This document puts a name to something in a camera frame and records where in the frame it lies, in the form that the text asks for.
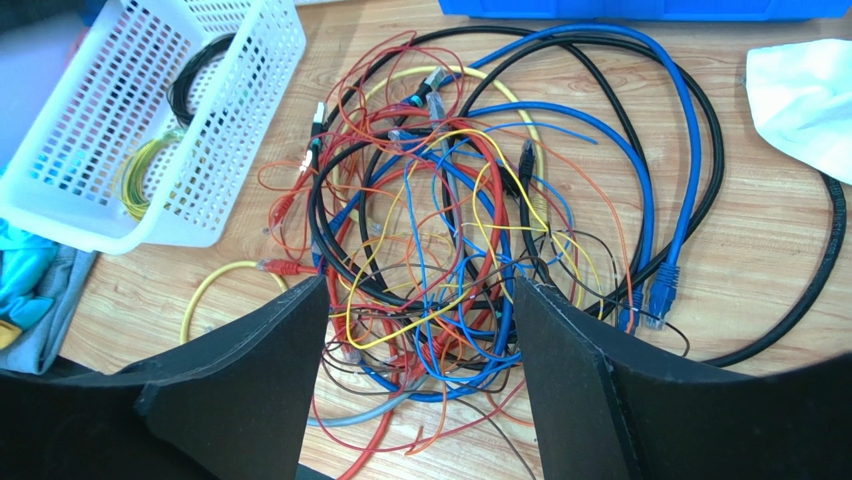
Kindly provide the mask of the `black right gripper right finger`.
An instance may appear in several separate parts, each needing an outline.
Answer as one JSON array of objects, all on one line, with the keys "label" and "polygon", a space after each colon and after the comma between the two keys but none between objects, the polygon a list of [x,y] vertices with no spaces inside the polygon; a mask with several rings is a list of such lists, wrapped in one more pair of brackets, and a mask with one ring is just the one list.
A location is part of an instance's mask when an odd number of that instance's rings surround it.
[{"label": "black right gripper right finger", "polygon": [[851,358],[752,377],[689,360],[515,286],[548,479],[847,479]]}]

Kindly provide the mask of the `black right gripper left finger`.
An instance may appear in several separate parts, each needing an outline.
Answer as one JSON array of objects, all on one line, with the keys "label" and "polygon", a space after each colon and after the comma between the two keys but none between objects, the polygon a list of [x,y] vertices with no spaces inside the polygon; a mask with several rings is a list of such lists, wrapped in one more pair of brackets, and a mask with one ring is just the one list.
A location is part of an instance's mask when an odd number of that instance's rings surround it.
[{"label": "black right gripper left finger", "polygon": [[299,461],[325,344],[314,276],[181,346],[103,374],[1,375],[5,479],[314,479]]}]

